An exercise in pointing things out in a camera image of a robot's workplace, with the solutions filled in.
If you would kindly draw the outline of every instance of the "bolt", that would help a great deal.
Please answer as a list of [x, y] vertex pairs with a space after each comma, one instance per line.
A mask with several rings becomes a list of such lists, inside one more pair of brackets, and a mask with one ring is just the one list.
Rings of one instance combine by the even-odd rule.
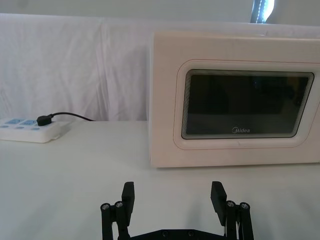
[[188, 236], [189, 237], [193, 237], [194, 235], [195, 235], [194, 231], [192, 231], [192, 230], [188, 231]]
[[104, 205], [102, 205], [102, 210], [106, 210], [106, 209], [108, 209], [109, 208], [109, 204], [104, 204]]
[[123, 204], [122, 204], [122, 202], [117, 202], [117, 203], [115, 204], [115, 206], [116, 206], [117, 208], [121, 208], [121, 207], [123, 206]]
[[242, 204], [241, 204], [241, 207], [242, 207], [243, 209], [248, 209], [248, 208], [249, 208], [248, 204], [246, 204], [246, 203], [242, 203]]
[[227, 204], [229, 207], [234, 207], [234, 206], [235, 206], [232, 201], [228, 201], [226, 204]]
[[169, 235], [169, 233], [168, 233], [168, 231], [162, 231], [162, 236], [164, 236], [164, 237], [168, 237], [168, 235]]

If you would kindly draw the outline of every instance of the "power strip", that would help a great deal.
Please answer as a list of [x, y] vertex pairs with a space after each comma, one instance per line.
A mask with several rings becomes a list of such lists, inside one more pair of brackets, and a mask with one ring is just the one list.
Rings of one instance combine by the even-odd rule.
[[0, 119], [0, 140], [46, 143], [61, 133], [58, 122], [38, 126], [36, 120], [23, 118]]

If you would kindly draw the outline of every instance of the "white table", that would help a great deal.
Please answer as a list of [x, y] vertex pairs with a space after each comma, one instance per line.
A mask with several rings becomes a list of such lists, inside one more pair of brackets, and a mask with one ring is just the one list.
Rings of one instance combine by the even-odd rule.
[[319, 164], [156, 169], [146, 122], [69, 127], [44, 144], [0, 141], [1, 240], [99, 240], [100, 205], [121, 200], [127, 181], [135, 183], [131, 236], [222, 234], [210, 200], [211, 182], [221, 181], [229, 200], [251, 205], [256, 240], [319, 239]]

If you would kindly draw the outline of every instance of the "white microwave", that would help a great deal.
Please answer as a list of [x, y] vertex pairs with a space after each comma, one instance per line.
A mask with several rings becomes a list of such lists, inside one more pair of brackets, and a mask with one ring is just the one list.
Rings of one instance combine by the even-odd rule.
[[155, 167], [317, 163], [320, 38], [157, 32]]

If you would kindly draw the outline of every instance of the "microwave window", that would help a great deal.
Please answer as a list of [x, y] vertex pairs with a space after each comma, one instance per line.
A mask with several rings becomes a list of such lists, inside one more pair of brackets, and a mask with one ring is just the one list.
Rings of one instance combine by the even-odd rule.
[[291, 138], [313, 79], [311, 72], [192, 69], [185, 81], [181, 136]]

